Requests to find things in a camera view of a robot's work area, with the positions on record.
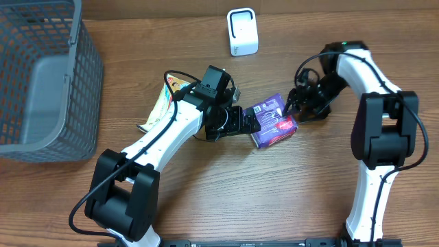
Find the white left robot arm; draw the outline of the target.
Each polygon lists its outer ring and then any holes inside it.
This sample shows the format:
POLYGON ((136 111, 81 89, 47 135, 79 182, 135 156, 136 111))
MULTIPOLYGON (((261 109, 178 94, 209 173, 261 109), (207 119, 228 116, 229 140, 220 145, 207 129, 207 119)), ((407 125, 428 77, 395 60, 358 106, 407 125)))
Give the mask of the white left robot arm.
POLYGON ((160 245, 152 227, 160 175, 187 139, 201 129, 208 142, 261 129, 253 108, 236 105, 238 89, 217 67, 170 94, 167 112, 143 137, 121 152, 107 149, 99 156, 90 191, 80 201, 113 246, 160 245))

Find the yellow snack bag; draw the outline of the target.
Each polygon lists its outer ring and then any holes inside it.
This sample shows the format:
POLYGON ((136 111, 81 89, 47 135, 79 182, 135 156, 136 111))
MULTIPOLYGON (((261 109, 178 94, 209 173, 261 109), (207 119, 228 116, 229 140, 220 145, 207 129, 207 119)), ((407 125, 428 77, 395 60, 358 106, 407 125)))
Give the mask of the yellow snack bag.
MULTIPOLYGON (((187 81, 181 80, 172 75, 167 75, 167 82, 171 86, 173 92, 176 92, 182 89, 183 87, 189 85, 187 81)), ((143 125, 137 125, 137 128, 144 133, 150 131, 167 113, 169 107, 171 106, 171 101, 172 101, 171 93, 167 88, 167 85, 164 84, 161 93, 158 96, 158 99, 149 117, 147 118, 146 123, 143 125)))

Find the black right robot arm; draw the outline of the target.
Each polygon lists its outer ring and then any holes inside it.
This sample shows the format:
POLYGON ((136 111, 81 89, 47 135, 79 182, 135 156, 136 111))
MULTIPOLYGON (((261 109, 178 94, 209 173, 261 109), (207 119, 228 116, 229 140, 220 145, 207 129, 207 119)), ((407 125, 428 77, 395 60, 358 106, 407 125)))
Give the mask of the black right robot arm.
POLYGON ((416 131, 425 127, 418 116, 418 96, 403 91, 383 74, 361 41, 334 42, 315 56, 323 75, 301 64, 294 76, 284 114, 301 123, 325 119, 332 101, 346 88, 359 99, 351 132, 351 150, 359 161, 353 206, 334 246, 401 246, 383 238, 382 221, 394 179, 407 170, 415 150, 416 131))

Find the red purple packet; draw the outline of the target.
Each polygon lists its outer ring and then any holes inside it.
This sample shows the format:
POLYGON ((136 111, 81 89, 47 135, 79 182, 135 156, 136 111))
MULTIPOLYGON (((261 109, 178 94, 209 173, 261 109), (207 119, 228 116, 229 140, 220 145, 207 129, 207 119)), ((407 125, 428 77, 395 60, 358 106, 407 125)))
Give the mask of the red purple packet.
POLYGON ((279 93, 249 107, 261 126, 260 131, 250 135, 257 148, 267 148, 297 131, 296 120, 291 115, 284 116, 284 108, 285 102, 279 93))

